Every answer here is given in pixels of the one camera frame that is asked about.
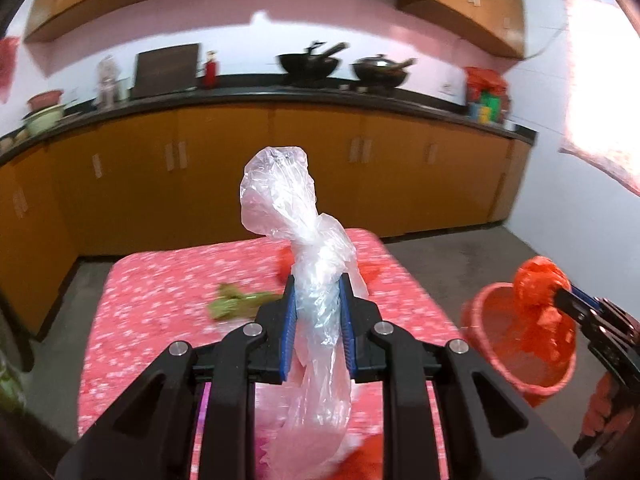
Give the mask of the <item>red plastic bag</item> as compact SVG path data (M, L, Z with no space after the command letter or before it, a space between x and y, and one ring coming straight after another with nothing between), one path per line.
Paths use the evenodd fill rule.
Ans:
M569 292L570 280L544 256L526 260L513 279L520 347L553 365L567 362L576 347L576 323L554 302L560 290Z
M295 258L290 245L281 248L278 253L277 277L281 284L285 285L291 275Z
M382 434L366 437L329 475L330 480L382 480L384 438Z

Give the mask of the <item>clear plastic bag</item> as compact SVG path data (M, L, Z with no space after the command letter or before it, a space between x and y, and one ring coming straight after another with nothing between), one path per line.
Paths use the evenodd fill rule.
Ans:
M302 148L260 150L245 166L240 203L243 226L287 240L295 258L294 376L283 425L266 448L268 476L313 479L341 447L352 410L338 281L349 275L360 296L367 286L341 223L317 209Z

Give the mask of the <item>olive green plastic bag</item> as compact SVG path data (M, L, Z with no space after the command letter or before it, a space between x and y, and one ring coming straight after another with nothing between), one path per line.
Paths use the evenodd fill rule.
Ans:
M232 318L254 318L263 304L280 300L274 292L242 292L235 284L222 283L217 288L217 297L206 307L214 321Z

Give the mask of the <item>red lined waste basket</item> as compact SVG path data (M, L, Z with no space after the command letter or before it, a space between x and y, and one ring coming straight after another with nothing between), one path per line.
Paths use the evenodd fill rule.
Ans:
M576 348L565 360L550 361L524 344L514 310L513 286L483 287L462 307L460 330L466 341L536 408L568 385L577 364Z

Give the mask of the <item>red floral tablecloth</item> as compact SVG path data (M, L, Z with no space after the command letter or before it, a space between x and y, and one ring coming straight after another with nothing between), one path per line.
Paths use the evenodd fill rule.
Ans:
M371 232L347 232L382 318L416 339L442 346L460 333L438 304ZM282 240L261 237L169 252L138 252L115 263L92 324L77 401L84 434L168 344L204 346L240 321L207 312L219 284L246 294L282 292Z

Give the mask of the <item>floral window curtain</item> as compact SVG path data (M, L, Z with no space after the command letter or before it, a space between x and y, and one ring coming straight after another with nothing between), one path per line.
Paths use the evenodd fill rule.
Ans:
M568 90L561 151L639 193L639 34L623 10L564 0Z

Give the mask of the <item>lower wooden cabinets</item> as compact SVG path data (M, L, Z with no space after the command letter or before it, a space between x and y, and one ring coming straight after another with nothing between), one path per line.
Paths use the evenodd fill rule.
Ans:
M171 108L70 127L1 159L1 298L44 334L74 264L244 240L278 214L380 237L506 220L532 142L311 104Z

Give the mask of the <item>red bag on counter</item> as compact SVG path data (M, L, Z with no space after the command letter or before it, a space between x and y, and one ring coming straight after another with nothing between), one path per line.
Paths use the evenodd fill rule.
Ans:
M465 67L466 88L477 92L489 92L502 96L508 91L508 83L495 70L475 66Z

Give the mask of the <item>red basin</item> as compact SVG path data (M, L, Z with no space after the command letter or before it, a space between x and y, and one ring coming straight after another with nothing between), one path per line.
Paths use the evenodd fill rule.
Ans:
M36 94L35 96L32 96L27 101L27 104L29 106L29 109L33 113L35 113L38 112L38 110L43 110L44 108L58 105L58 103L61 102L63 93L64 91L60 89L41 92Z

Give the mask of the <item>lidded black wok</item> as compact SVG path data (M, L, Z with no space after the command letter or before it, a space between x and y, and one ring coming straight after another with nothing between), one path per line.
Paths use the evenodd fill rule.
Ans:
M415 58L395 62L386 58L384 54L378 54L353 62L352 71L365 86L397 88L407 79L407 68L414 64L416 64Z

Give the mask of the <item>jar in plastic bag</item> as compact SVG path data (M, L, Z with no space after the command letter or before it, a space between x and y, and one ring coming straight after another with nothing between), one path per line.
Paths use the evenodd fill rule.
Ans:
M109 110L115 104L119 67L111 55L107 55L98 64L98 95L96 107Z

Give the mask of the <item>dark cutting board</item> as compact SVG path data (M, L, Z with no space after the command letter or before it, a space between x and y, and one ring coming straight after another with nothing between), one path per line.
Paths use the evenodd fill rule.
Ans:
M140 52L134 66L133 99L195 89L198 85L199 44L179 44Z

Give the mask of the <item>red bottle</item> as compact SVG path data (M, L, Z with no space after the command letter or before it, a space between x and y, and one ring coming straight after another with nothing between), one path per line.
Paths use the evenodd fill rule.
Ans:
M215 51L208 51L206 53L206 60L204 63L204 74L202 80L202 87L204 89L213 89L216 87L218 73L218 63L216 59Z

